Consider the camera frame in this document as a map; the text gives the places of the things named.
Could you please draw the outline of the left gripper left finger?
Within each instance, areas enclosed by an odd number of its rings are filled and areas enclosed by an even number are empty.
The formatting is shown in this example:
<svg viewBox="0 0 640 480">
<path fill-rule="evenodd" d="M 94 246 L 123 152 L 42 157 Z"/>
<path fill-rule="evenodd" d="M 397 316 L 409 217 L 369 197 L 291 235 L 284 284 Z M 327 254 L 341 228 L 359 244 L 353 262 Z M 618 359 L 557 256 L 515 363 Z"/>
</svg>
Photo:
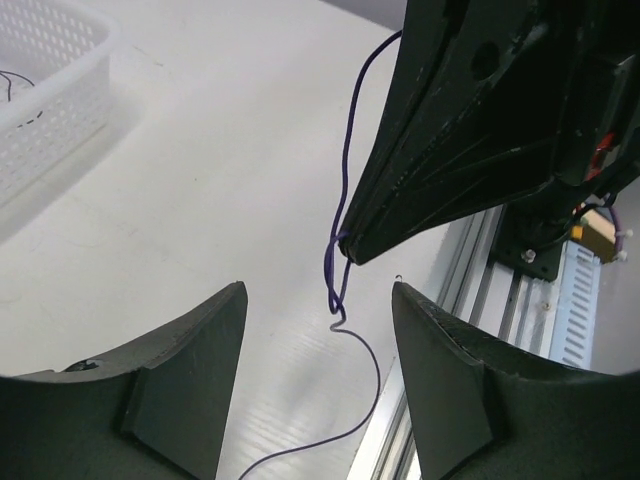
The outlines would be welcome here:
<svg viewBox="0 0 640 480">
<path fill-rule="evenodd" d="M 232 283 L 186 314 L 62 371 L 1 381 L 5 479 L 211 479 L 248 294 Z"/>
</svg>

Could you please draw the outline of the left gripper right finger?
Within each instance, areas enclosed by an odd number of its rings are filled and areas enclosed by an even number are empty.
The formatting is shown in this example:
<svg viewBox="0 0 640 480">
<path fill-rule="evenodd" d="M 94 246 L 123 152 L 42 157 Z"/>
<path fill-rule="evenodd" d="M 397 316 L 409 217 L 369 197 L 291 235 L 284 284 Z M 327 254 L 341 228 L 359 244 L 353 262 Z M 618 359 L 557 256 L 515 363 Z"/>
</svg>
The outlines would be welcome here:
<svg viewBox="0 0 640 480">
<path fill-rule="evenodd" d="M 400 357 L 425 479 L 635 479 L 639 376 L 566 366 L 392 291 Z"/>
</svg>

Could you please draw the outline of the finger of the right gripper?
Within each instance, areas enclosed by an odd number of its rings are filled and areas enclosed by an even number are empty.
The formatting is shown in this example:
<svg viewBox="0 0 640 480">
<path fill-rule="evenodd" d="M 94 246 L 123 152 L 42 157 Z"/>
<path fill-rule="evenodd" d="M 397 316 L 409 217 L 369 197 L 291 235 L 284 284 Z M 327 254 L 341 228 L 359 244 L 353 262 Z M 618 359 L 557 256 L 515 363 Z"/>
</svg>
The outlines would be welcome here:
<svg viewBox="0 0 640 480">
<path fill-rule="evenodd" d="M 464 23 L 467 1 L 409 1 L 389 91 L 376 138 L 342 229 L 348 236 L 340 249 L 350 260 L 362 260 L 357 243 L 369 217 L 378 209 L 368 203 L 390 161 L 391 154 L 416 115 L 438 72 L 443 55 Z"/>
<path fill-rule="evenodd" d="M 551 178 L 584 47 L 586 1 L 467 1 L 458 35 L 368 203 L 362 265 L 411 237 L 527 196 Z"/>
</svg>

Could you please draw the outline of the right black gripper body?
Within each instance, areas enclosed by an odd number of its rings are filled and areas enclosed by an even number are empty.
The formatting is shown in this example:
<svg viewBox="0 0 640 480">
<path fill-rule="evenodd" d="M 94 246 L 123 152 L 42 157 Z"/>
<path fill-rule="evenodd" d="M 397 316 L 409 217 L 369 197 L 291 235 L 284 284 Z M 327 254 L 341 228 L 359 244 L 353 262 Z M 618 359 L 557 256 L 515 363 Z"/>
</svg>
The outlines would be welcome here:
<svg viewBox="0 0 640 480">
<path fill-rule="evenodd" d="M 639 175 L 639 4 L 600 1 L 563 108 L 551 178 L 507 212 L 519 235 L 564 235 Z"/>
</svg>

